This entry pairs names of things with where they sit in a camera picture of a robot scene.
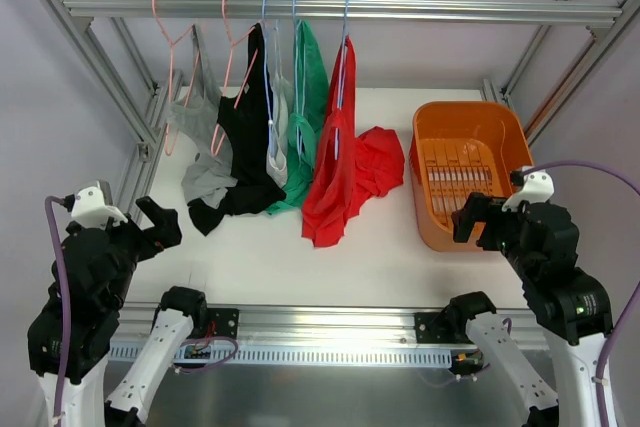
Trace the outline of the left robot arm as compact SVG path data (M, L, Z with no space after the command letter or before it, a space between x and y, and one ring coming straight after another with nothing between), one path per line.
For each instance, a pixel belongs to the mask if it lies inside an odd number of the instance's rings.
M57 202L72 217L66 238L60 238L53 215ZM174 355L184 341L206 332L204 293L170 288L155 310L142 351L117 388L105 394L111 339L136 267L182 241L176 210L162 208L148 196L136 205L150 227L140 228L130 215L87 194L45 201L54 281L27 340L30 368L51 426L145 425Z

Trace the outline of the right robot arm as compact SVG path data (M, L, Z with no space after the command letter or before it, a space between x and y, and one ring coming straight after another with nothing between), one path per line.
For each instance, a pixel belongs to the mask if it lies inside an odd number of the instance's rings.
M549 347L556 385L537 373L481 291L452 298L432 328L479 349L523 425L616 425L605 383L611 303L604 286L577 265L579 230L569 212L549 202L523 201L511 209L504 198L474 192L452 221L457 243L483 223L477 246L501 253L521 280Z

